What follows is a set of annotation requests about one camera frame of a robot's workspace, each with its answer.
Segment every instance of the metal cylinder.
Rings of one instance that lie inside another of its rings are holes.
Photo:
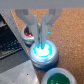
[[[57,77],[55,77],[55,76],[52,77],[54,74],[62,74],[63,75],[62,77],[66,77],[66,79],[68,79],[69,82],[65,83],[64,81],[66,81],[66,80],[63,80],[64,78],[59,77],[59,75]],[[77,82],[76,82],[76,79],[74,78],[74,76],[66,69],[53,68],[44,75],[44,77],[41,81],[41,84],[77,84]]]
[[[23,39],[23,41],[25,42],[25,44],[31,45],[34,42],[34,36],[33,34],[29,33],[29,30],[27,30],[26,28],[28,28],[27,25],[25,25],[22,30],[21,30],[21,37]]]
[[[34,66],[40,69],[47,69],[58,61],[58,50],[52,41],[46,40],[44,49],[37,48],[35,43],[32,44],[29,50],[29,57]]]

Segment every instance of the brown speckled surface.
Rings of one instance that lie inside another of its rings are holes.
[[[42,15],[48,9],[32,9],[41,22]],[[25,25],[12,11],[19,31]],[[63,9],[61,17],[53,24],[48,39],[53,41],[59,50],[57,67],[65,68],[76,78],[78,84],[84,84],[84,9]],[[35,68],[41,82],[45,71]]]

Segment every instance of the green object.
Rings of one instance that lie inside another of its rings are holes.
[[[70,81],[65,75],[55,73],[48,79],[47,84],[70,84]]]

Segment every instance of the silver cylinder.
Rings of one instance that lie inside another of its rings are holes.
[[[27,25],[25,25],[25,26],[22,28],[22,30],[21,30],[21,32],[20,32],[21,37],[22,37],[23,41],[25,42],[25,44],[31,45],[31,44],[33,44],[33,42],[34,42],[34,36],[26,36],[25,33],[24,33],[25,28],[27,28]]]
[[[45,47],[44,47],[45,50],[43,52],[40,52],[39,50],[35,51],[35,47],[36,47],[35,43],[32,44],[29,50],[29,57],[33,65],[40,69],[50,68],[58,61],[58,50],[56,45],[49,40],[46,41],[45,46],[46,45],[49,45],[50,47],[48,55]]]
[[[77,84],[74,76],[69,71],[67,71],[66,69],[63,69],[63,68],[53,68],[53,69],[49,70],[44,75],[44,77],[41,81],[41,84],[48,84],[49,78],[56,73],[61,73],[61,74],[65,75],[69,79],[70,84]]]

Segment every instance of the blue light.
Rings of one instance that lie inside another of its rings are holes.
[[[44,49],[41,49],[41,47],[37,48],[37,46],[35,45],[33,51],[36,56],[48,57],[52,54],[52,46],[48,42],[46,42]]]

